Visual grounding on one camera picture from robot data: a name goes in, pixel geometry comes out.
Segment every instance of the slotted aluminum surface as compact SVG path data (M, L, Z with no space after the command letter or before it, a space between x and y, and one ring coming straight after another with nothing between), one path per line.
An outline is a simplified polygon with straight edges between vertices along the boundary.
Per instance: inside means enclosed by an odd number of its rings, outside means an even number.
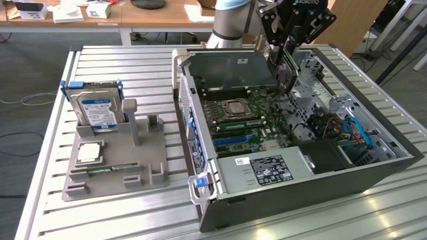
M327 45L315 46L418 149L427 153L426 129L345 55ZM426 158L362 194L219 231L199 232L171 89L171 51L179 47L198 46L86 46L82 51L70 53L75 59L68 57L70 69L66 68L63 77L70 81L120 79L124 96L138 100L136 117L159 113L166 123L170 186L62 201L78 119L71 105L59 97L54 107L54 111L58 108L58 118L52 117L48 125L52 138L43 144L51 147L46 147L50 151L40 155L38 163L38 168L40 165L44 171L35 174L32 180L16 239L423 239L427 236ZM343 93L345 89L331 74L325 74L325 81L335 93Z

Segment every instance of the blue hard drive label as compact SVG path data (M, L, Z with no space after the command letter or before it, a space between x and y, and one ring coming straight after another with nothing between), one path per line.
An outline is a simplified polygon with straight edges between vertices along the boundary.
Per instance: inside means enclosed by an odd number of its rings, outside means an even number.
M250 163L254 169L258 183L262 186L294 179L282 155L251 159Z
M110 110L110 99L83 100L83 110L91 126L96 129L111 129L118 125L115 113Z

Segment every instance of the gray carpet floor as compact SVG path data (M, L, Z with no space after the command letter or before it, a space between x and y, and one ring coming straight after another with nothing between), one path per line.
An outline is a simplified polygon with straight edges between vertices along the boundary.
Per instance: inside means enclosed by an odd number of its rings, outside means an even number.
M206 41L208 34L200 34L199 40ZM184 44L191 44L192 37L184 35ZM164 44L166 34L148 33L134 41L140 44ZM168 34L168 43L179 44L180 35ZM120 37L116 33L14 33L11 39L0 44L0 99L16 101L22 97L55 91L66 65L68 49L71 45L120 45ZM425 39L403 60L403 66L425 49ZM422 71L413 70L413 64L397 75L385 86L389 94L402 104L419 122L427 126L427 67ZM365 60L366 68L371 62ZM369 75L373 79L382 74L391 61L382 58ZM50 101L55 96L43 96L34 103ZM43 106L24 106L22 104L0 103L0 135L16 132L38 132L44 134L52 104ZM0 138L0 151L26 155L40 149L42 140L35 135L20 135ZM31 157L16 157L0 153L0 195L26 195L38 155ZM14 239L26 199L0 198L0 239Z

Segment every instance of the wooden tabletop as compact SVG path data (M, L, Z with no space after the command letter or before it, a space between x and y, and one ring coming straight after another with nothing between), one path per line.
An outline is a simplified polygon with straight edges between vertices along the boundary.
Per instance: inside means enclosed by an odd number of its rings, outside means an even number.
M123 27L212 27L212 23L194 23L188 20L184 5L196 5L198 0L166 0L166 6L156 10L138 8L131 0L124 2Z
M36 3L56 6L60 0L35 0ZM184 4L196 4L196 0L166 0L166 6L160 9L147 10L132 5L131 0L111 6L107 19L92 18L87 15L87 7L80 7L84 21L54 23L52 12L46 19L7 19L6 11L15 7L14 2L6 2L0 6L0 26L23 27L211 27L212 23L192 23L184 9Z

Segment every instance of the gray 3d-printed holder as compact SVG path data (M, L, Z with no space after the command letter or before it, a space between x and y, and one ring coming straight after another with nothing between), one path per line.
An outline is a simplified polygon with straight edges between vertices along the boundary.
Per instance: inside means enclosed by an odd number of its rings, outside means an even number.
M78 126L72 144L62 199L68 202L147 189L170 184L163 120L158 115L135 119L135 99L124 99L128 122L118 131L94 133L91 126ZM80 147L99 144L98 158L79 160Z

